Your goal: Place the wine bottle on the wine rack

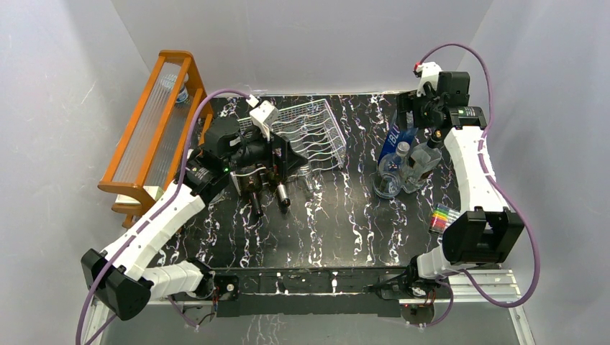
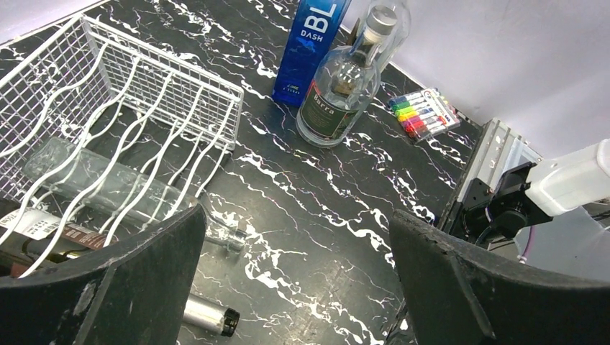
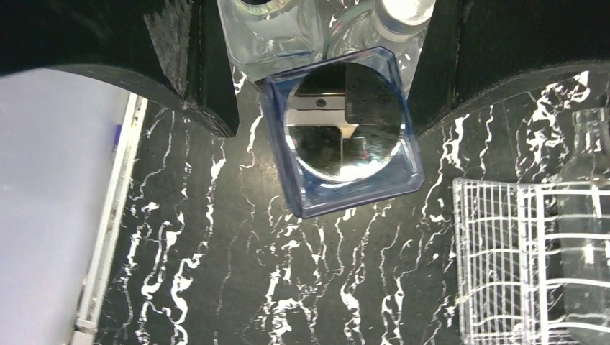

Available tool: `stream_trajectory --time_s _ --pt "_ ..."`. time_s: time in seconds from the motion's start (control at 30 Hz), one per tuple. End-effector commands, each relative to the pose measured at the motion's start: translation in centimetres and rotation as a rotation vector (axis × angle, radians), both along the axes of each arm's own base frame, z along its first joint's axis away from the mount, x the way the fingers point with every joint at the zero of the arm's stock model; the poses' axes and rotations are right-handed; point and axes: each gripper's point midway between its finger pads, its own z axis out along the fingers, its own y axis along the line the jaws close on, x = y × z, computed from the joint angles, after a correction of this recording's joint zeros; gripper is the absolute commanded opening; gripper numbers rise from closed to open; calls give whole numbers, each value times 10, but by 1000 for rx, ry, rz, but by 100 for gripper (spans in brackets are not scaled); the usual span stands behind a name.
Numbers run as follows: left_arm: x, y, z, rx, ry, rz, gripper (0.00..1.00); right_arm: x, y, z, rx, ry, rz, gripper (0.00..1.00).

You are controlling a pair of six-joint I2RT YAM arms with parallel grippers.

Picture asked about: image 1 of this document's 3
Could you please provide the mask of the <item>dark wine bottle brown label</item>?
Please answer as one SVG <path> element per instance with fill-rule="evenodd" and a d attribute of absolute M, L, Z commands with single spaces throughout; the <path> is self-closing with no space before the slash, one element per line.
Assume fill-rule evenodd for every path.
<path fill-rule="evenodd" d="M 287 213 L 291 205 L 291 200 L 288 197 L 286 185 L 281 179 L 281 176 L 273 171 L 267 172 L 267 179 L 270 185 L 270 189 L 274 190 L 278 199 L 278 206 L 282 213 Z"/>

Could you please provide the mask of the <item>round clear bottle white cap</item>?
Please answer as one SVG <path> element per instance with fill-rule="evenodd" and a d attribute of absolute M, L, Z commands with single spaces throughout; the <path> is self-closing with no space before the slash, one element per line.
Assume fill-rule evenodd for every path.
<path fill-rule="evenodd" d="M 395 152 L 385 155 L 378 164 L 373 189 L 379 198 L 395 198 L 402 189 L 401 169 L 410 150 L 408 142 L 399 142 Z"/>

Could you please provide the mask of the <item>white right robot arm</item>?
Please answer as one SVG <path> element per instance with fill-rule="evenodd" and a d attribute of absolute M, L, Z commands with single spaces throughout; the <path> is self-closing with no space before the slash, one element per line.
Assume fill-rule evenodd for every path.
<path fill-rule="evenodd" d="M 524 229 L 517 212 L 493 186 L 493 171 L 486 166 L 483 110 L 469 106 L 470 76 L 466 72 L 429 70 L 415 72 L 420 82 L 401 94 L 398 115 L 411 114 L 414 126 L 430 128 L 426 142 L 396 150 L 381 159 L 375 190 L 394 197 L 413 192 L 440 161 L 440 147 L 449 152 L 460 194 L 460 215 L 442 233 L 441 243 L 413 257 L 399 275 L 381 276 L 370 290 L 388 299 L 391 293 L 422 298 L 440 286 L 448 275 L 506 260 Z"/>

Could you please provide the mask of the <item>square clear bottle black cap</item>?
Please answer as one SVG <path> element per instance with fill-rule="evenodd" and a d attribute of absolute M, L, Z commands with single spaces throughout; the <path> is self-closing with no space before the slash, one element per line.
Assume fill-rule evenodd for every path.
<path fill-rule="evenodd" d="M 414 193 L 424 186 L 442 158 L 441 144 L 442 132 L 435 130 L 426 143 L 418 144 L 411 151 L 404 167 L 403 189 L 406 193 Z"/>

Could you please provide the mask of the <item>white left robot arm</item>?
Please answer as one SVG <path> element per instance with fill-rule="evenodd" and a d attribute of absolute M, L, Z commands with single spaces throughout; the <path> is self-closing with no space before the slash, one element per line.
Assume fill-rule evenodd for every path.
<path fill-rule="evenodd" d="M 186 154 L 175 179 L 134 226 L 100 252 L 90 249 L 81 258 L 89 295 L 122 321 L 134 318 L 151 300 L 179 293 L 208 299 L 217 291 L 215 271 L 197 259 L 164 267 L 149 264 L 177 230 L 231 183 L 231 173 L 261 166 L 284 179 L 309 161 L 287 136 L 255 125 L 242 131 L 234 118 L 213 120 L 204 143 Z"/>

